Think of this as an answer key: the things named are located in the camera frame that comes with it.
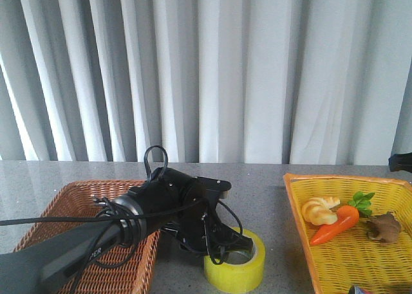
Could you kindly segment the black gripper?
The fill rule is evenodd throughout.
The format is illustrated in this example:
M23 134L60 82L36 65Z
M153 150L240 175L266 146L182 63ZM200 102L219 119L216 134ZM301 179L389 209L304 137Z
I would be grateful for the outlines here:
M218 200L231 189L225 180L193 177L168 168L143 185L131 187L128 195L135 200L142 213L154 214L146 219L149 233L161 228L191 252L218 251L251 252L253 240L224 225L216 213Z

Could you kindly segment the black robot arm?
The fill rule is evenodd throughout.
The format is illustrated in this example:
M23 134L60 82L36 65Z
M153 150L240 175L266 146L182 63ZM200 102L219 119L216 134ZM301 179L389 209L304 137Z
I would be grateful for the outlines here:
M1 256L2 293L55 293L67 282L78 284L90 264L117 246L136 250L161 230L214 264L229 253L252 253L253 242L242 230L224 225L216 206L231 185L228 181L193 177L161 167L146 181L110 200L101 198L96 217L63 234Z

